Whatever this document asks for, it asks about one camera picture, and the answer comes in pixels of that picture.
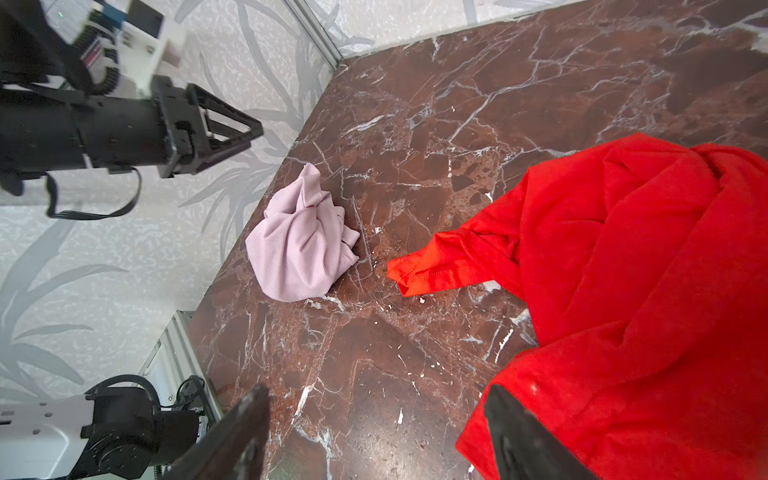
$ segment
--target white wall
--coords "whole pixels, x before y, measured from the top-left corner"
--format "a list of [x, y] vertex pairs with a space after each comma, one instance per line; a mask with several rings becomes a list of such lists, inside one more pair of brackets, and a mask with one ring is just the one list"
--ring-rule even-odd
[[345, 56], [579, 0], [306, 0]]
[[[67, 13], [66, 2], [46, 6]], [[149, 0], [189, 29], [177, 86], [197, 83], [262, 120], [253, 148], [144, 189], [126, 217], [45, 217], [42, 182], [0, 193], [0, 402], [83, 392], [137, 372], [173, 312], [194, 310], [328, 83], [331, 70], [281, 0]], [[108, 212], [132, 175], [60, 172], [61, 208]]]

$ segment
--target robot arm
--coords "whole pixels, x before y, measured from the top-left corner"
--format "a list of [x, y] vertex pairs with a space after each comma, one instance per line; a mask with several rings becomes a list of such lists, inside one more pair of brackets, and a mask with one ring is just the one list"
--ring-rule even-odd
[[[139, 478], [149, 466], [173, 462], [199, 434], [200, 415], [188, 407], [204, 382], [190, 379], [197, 394], [171, 410], [161, 409], [151, 383], [133, 375], [66, 399], [0, 406], [0, 480]], [[119, 382], [143, 388], [111, 386]]]
[[[203, 88], [177, 88], [160, 75], [148, 80], [149, 98], [93, 94], [115, 84], [114, 67], [94, 84], [80, 59], [82, 45], [108, 28], [108, 22], [92, 21], [103, 19], [100, 15], [91, 13], [90, 34], [79, 36], [76, 48], [51, 30], [39, 0], [0, 0], [0, 187], [18, 196], [24, 193], [24, 180], [46, 176], [49, 217], [118, 217], [131, 210], [138, 196], [108, 215], [57, 214], [50, 171], [93, 167], [124, 173], [156, 165], [161, 178], [197, 174], [245, 151], [263, 134], [258, 120]], [[115, 64], [117, 57], [110, 59]], [[66, 78], [74, 89], [41, 86], [49, 75]]]

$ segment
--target marble table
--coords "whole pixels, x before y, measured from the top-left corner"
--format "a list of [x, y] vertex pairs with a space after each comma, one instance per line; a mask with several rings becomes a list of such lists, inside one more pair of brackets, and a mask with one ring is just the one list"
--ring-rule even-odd
[[[225, 408], [270, 388], [269, 478], [478, 478], [453, 445], [535, 345], [528, 311], [493, 283], [403, 298], [387, 261], [531, 165], [635, 131], [768, 158], [766, 27], [762, 0], [587, 0], [345, 60], [190, 325]], [[327, 296], [279, 303], [243, 239], [304, 162], [360, 261]]]

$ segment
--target metal frame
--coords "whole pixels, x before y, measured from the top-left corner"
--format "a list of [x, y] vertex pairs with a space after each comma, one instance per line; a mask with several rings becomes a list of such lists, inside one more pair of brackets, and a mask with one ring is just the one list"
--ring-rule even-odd
[[318, 22], [309, 5], [304, 0], [283, 0], [283, 3], [293, 13], [293, 16], [310, 36], [317, 48], [335, 71], [344, 57], [331, 41], [325, 28]]
[[[190, 315], [187, 312], [182, 312], [181, 310], [176, 311], [173, 318], [171, 318], [168, 323], [168, 326], [161, 334], [160, 339], [155, 344], [147, 361], [144, 362], [144, 366], [139, 370], [139, 375], [146, 376], [145, 373], [147, 368], [152, 363], [152, 360], [155, 358], [162, 345], [168, 348], [169, 357], [172, 357], [172, 363], [169, 367], [173, 372], [174, 380], [177, 382], [175, 385], [170, 386], [173, 392], [175, 392], [181, 384], [181, 380], [188, 378], [190, 375], [197, 375], [206, 379], [206, 382], [208, 382], [207, 375], [205, 374], [200, 361], [197, 359], [197, 356], [194, 353], [194, 348], [187, 335], [187, 325], [189, 324], [189, 321]], [[218, 399], [208, 388], [205, 389], [204, 395], [208, 398], [208, 402], [213, 410], [216, 421], [220, 421], [224, 417], [224, 412]]]

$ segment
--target crumpled pink cloth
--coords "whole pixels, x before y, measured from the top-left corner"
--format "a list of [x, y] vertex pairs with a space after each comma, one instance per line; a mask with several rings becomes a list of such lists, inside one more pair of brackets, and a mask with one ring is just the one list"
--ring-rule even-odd
[[325, 295], [360, 260], [352, 253], [358, 238], [359, 232], [344, 225], [344, 207], [320, 190], [320, 171], [306, 164], [272, 196], [245, 246], [264, 294], [296, 302]]

